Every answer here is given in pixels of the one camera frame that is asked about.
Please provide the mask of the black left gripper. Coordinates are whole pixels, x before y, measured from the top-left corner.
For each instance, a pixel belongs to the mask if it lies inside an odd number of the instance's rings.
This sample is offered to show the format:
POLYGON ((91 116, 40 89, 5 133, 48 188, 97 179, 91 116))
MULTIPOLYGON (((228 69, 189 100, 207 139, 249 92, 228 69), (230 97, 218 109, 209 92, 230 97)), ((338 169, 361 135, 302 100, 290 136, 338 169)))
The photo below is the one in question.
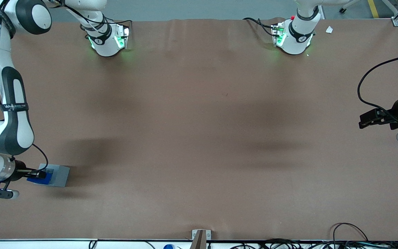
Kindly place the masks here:
POLYGON ((387 111, 379 108, 372 109, 368 112, 360 115, 359 129, 365 129, 369 126, 375 125, 386 125, 390 123, 390 129, 398 129, 398 100, 394 102, 392 108, 389 110, 396 121, 393 122, 393 118, 387 111))

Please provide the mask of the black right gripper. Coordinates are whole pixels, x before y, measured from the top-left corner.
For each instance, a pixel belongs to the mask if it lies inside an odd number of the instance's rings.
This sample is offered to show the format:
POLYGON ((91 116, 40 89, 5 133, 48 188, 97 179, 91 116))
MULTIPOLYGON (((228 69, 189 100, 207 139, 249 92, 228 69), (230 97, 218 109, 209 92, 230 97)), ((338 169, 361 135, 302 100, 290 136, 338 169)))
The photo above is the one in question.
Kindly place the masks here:
POLYGON ((20 160, 14 160, 15 162, 15 170, 12 174, 12 180, 19 180, 22 177, 26 176, 26 178, 33 178, 33 179, 45 179, 47 177, 47 173, 40 173, 44 172, 46 169, 27 169, 24 162, 20 160))

